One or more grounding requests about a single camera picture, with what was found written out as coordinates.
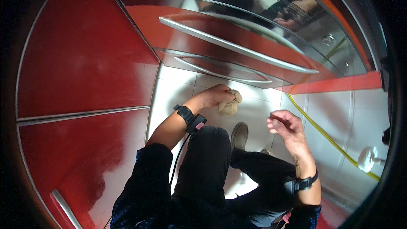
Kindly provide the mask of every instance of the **white wall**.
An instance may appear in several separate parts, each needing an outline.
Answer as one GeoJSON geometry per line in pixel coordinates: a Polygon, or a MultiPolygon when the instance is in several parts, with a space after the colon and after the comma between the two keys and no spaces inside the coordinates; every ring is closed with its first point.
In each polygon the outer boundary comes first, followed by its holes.
{"type": "MultiPolygon", "coordinates": [[[[386,159],[388,146],[382,143],[389,127],[387,94],[381,89],[293,95],[296,103],[319,124],[354,160],[366,146],[376,146],[378,157],[386,159]]],[[[352,165],[294,107],[283,93],[281,109],[303,119],[305,135],[313,153],[322,186],[357,207],[373,190],[377,181],[352,165]]],[[[272,155],[292,162],[280,136],[272,144],[272,155]]],[[[372,172],[381,175],[383,166],[372,172]]]]}

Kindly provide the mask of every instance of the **dark blue shirt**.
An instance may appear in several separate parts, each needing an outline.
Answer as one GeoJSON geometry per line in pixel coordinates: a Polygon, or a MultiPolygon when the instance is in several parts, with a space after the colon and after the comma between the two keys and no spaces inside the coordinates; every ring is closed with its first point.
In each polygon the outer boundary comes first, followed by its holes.
{"type": "MultiPolygon", "coordinates": [[[[137,151],[131,177],[112,212],[110,228],[258,228],[225,208],[171,197],[168,174],[173,155],[162,144],[137,151]]],[[[294,208],[286,228],[316,228],[321,206],[294,208]]]]}

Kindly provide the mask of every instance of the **black wristband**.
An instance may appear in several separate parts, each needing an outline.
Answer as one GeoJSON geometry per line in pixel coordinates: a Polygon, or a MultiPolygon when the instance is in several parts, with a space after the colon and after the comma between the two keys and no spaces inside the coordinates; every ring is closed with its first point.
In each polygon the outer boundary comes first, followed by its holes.
{"type": "Polygon", "coordinates": [[[177,104],[174,106],[174,110],[178,110],[177,114],[185,120],[187,127],[191,124],[192,120],[194,120],[194,114],[188,107],[177,104]]]}
{"type": "Polygon", "coordinates": [[[318,179],[318,170],[313,177],[306,179],[294,179],[294,191],[307,190],[318,179]]]}

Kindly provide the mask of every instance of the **rag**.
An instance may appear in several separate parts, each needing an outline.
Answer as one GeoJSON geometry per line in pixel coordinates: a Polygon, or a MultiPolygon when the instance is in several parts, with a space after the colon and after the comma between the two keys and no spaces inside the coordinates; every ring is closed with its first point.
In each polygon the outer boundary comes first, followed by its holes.
{"type": "Polygon", "coordinates": [[[221,115],[232,115],[237,112],[237,105],[242,102],[242,96],[237,90],[229,90],[229,93],[232,93],[236,96],[235,99],[231,101],[223,100],[218,105],[218,112],[221,115]]]}

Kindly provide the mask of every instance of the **yellow hose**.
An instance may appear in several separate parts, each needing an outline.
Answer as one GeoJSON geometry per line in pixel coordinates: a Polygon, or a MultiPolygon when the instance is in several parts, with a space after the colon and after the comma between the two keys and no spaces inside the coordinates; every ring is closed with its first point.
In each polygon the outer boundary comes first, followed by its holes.
{"type": "MultiPolygon", "coordinates": [[[[357,166],[357,162],[348,155],[348,153],[346,153],[341,147],[338,146],[338,144],[336,144],[334,142],[334,140],[328,135],[327,132],[325,132],[319,125],[317,125],[317,123],[315,123],[306,113],[305,111],[303,111],[303,109],[301,109],[298,104],[294,101],[293,97],[291,96],[291,94],[288,94],[288,97],[290,98],[291,102],[294,104],[294,106],[300,111],[300,113],[302,113],[307,120],[337,149],[339,150],[340,153],[342,153],[342,155],[344,155],[347,160],[349,160],[349,162],[351,162],[354,166],[357,166]]],[[[375,179],[377,181],[380,180],[380,177],[377,176],[376,174],[372,173],[372,172],[368,172],[366,173],[367,175],[369,175],[372,179],[375,179]]]]}

